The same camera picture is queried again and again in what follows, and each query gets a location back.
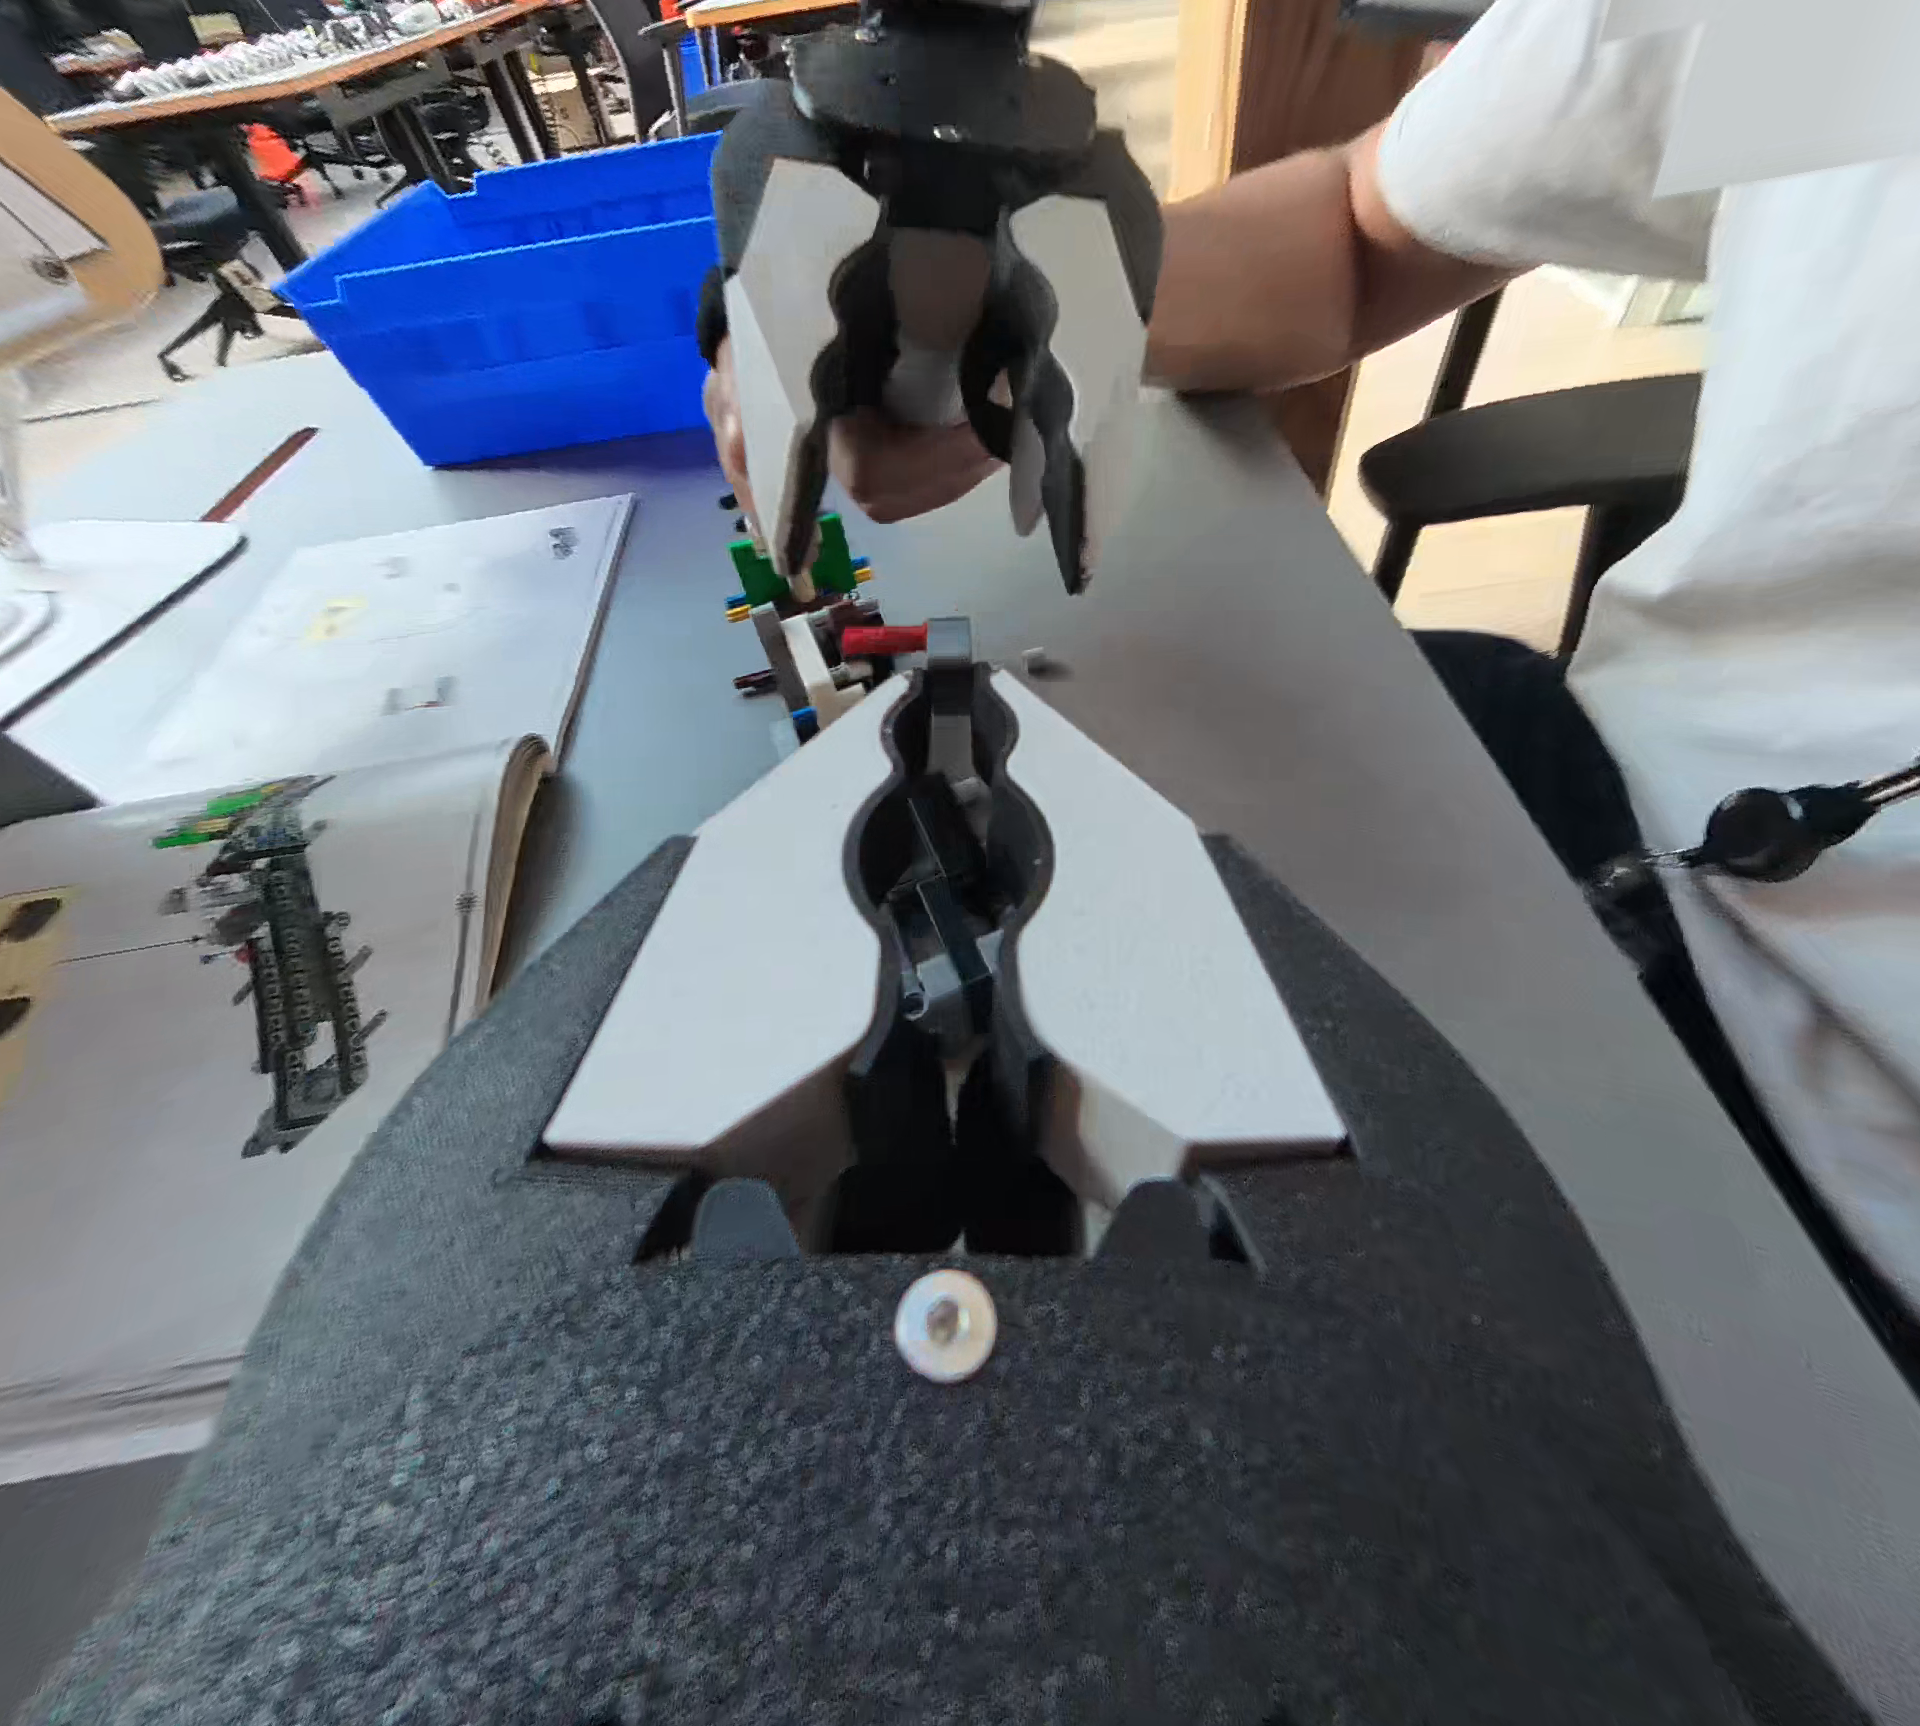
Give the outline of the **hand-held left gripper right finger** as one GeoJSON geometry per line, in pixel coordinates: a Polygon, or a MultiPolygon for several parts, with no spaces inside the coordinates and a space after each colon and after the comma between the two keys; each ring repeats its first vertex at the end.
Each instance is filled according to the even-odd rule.
{"type": "Polygon", "coordinates": [[[978,1251],[1080,1251],[1145,1184],[1350,1127],[1200,828],[1007,672],[960,672],[992,800],[993,1017],[959,1096],[978,1251]]]}

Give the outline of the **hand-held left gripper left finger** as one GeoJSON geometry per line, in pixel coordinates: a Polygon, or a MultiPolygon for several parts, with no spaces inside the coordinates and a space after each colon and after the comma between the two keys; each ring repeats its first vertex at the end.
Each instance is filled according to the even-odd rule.
{"type": "Polygon", "coordinates": [[[805,1245],[963,1239],[949,1063],[859,837],[898,792],[886,683],[697,836],[543,1128],[570,1165],[768,1185],[805,1245]]]}

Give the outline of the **partly built lego model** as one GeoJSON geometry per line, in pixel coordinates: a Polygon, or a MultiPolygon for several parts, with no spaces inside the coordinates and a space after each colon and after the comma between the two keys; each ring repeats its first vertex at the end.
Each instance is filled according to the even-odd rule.
{"type": "Polygon", "coordinates": [[[732,692],[778,704],[801,746],[935,649],[929,621],[885,617],[872,562],[852,546],[844,518],[821,513],[814,526],[805,577],[788,580],[743,525],[728,546],[736,590],[723,604],[728,625],[749,628],[758,649],[756,664],[732,676],[732,692]]]}

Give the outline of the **grey lego beam piece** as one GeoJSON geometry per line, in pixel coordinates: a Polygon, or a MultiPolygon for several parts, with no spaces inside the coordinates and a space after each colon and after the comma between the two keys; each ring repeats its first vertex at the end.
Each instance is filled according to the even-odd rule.
{"type": "Polygon", "coordinates": [[[993,792],[975,749],[972,632],[928,625],[925,760],[904,791],[904,866],[886,889],[904,1013],[966,1070],[997,1005],[1006,900],[992,852],[993,792]]]}

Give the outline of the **person's right hand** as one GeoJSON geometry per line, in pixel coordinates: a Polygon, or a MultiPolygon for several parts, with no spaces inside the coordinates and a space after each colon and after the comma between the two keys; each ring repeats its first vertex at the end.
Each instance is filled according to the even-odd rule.
{"type": "Polygon", "coordinates": [[[834,421],[828,460],[832,479],[876,525],[940,513],[1006,473],[968,422],[922,428],[882,411],[834,421]]]}

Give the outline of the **blue plastic bin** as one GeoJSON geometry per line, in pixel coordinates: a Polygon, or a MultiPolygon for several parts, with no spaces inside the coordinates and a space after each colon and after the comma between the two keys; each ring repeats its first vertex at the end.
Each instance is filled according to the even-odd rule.
{"type": "Polygon", "coordinates": [[[423,181],[280,293],[413,455],[467,467],[705,425],[719,136],[423,181]]]}

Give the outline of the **black office chair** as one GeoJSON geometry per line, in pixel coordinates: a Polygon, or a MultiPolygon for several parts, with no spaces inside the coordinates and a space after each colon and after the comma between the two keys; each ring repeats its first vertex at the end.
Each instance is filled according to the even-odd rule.
{"type": "Polygon", "coordinates": [[[639,141],[691,131],[682,19],[653,19],[642,0],[584,0],[611,48],[633,109],[639,141]]]}

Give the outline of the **dark trousers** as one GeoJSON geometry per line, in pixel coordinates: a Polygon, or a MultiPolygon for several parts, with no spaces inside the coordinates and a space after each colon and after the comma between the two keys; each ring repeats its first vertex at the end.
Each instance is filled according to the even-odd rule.
{"type": "Polygon", "coordinates": [[[1645,849],[1627,787],[1571,695],[1568,668],[1490,633],[1416,633],[1414,640],[1827,1266],[1876,1331],[1916,1362],[1916,1312],[1869,1266],[1823,1195],[1789,1163],[1736,1061],[1680,923],[1656,876],[1640,869],[1645,849]]]}

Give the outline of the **brown wooden strip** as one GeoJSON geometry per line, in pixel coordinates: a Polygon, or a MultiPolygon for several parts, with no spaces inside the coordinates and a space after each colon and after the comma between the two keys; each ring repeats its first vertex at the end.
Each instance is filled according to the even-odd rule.
{"type": "Polygon", "coordinates": [[[233,521],[259,491],[264,491],[280,473],[284,473],[306,448],[317,438],[317,428],[302,428],[287,435],[272,450],[268,450],[234,487],[231,487],[205,516],[202,525],[233,521]]]}

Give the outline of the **long wooden desk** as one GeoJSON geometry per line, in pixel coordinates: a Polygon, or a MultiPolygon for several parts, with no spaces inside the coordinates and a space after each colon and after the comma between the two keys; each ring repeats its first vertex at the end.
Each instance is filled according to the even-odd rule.
{"type": "Polygon", "coordinates": [[[355,127],[445,86],[464,65],[482,70],[536,46],[540,26],[578,3],[536,0],[493,8],[457,25],[390,41],[349,58],[302,62],[275,76],[214,83],[127,104],[71,108],[51,115],[45,123],[63,137],[134,129],[181,129],[186,123],[229,127],[259,118],[264,109],[314,98],[330,116],[342,116],[349,127],[355,127]]]}

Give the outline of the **black swivel stool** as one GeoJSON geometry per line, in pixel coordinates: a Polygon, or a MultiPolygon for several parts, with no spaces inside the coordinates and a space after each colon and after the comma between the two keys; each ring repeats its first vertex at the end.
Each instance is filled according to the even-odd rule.
{"type": "Polygon", "coordinates": [[[159,205],[147,216],[166,284],[205,284],[211,299],[193,326],[157,352],[157,366],[176,386],[189,383],[181,352],[211,335],[214,363],[225,370],[238,339],[264,339],[268,321],[304,326],[283,293],[248,262],[252,227],[238,195],[224,186],[159,205]]]}

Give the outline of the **black badge reel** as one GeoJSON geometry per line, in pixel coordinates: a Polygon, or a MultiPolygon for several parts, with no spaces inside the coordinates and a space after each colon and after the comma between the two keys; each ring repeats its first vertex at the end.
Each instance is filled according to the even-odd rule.
{"type": "Polygon", "coordinates": [[[1594,902],[1650,891],[1663,876],[1724,876],[1740,883],[1789,883],[1827,852],[1851,842],[1883,811],[1917,798],[1917,762],[1889,774],[1789,791],[1744,787],[1709,813],[1688,849],[1638,849],[1607,862],[1589,883],[1594,902]]]}

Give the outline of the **curved plywood panel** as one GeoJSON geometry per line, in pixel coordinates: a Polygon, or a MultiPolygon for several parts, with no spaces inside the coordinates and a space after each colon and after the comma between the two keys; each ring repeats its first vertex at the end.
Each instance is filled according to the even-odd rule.
{"type": "Polygon", "coordinates": [[[134,321],[162,284],[157,235],[141,210],[2,92],[2,373],[134,321]]]}

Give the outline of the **person in white shirt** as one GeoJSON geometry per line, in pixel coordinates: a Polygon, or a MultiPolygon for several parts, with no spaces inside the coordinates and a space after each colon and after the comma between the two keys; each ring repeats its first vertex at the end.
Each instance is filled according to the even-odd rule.
{"type": "MultiPolygon", "coordinates": [[[[1388,123],[1429,249],[1703,280],[1684,502],[1596,588],[1571,691],[1656,849],[1744,787],[1885,774],[1917,741],[1917,172],[1659,199],[1684,34],[1609,0],[1499,0],[1388,123]]],[[[1916,1316],[1916,804],[1807,876],[1670,885],[1703,994],[1788,1159],[1916,1316]]]]}

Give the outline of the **wooden post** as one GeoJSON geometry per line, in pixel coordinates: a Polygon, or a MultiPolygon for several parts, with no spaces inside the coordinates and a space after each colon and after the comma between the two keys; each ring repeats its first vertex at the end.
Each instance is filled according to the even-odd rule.
{"type": "Polygon", "coordinates": [[[1381,129],[1420,70],[1414,46],[1372,43],[1343,0],[1178,0],[1171,188],[1154,354],[1171,385],[1261,390],[1311,488],[1331,499],[1356,363],[1418,315],[1420,249],[1381,197],[1381,129]],[[1250,332],[1261,235],[1301,244],[1282,289],[1279,366],[1200,361],[1213,321],[1250,332]]]}

